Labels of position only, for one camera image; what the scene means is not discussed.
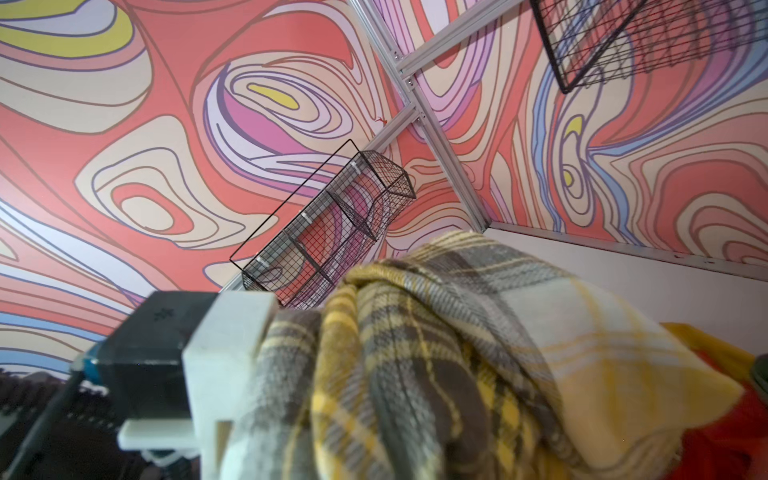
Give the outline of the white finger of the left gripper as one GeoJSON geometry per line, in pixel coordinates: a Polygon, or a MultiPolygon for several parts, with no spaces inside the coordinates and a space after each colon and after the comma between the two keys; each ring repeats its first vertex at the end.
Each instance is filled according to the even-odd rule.
{"type": "Polygon", "coordinates": [[[142,451],[160,466],[168,462],[161,452],[197,456],[201,478],[235,479],[247,456],[235,428],[244,423],[248,397],[255,390],[253,370],[279,303],[267,292],[215,294],[182,353],[191,417],[126,419],[117,442],[122,450],[142,451]]]}

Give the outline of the yellow grey plaid cloth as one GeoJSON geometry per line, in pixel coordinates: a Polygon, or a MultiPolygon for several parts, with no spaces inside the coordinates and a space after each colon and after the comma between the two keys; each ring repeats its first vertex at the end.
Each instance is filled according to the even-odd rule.
{"type": "Polygon", "coordinates": [[[226,479],[661,479],[743,395],[623,299],[452,232],[261,342],[226,479]]]}

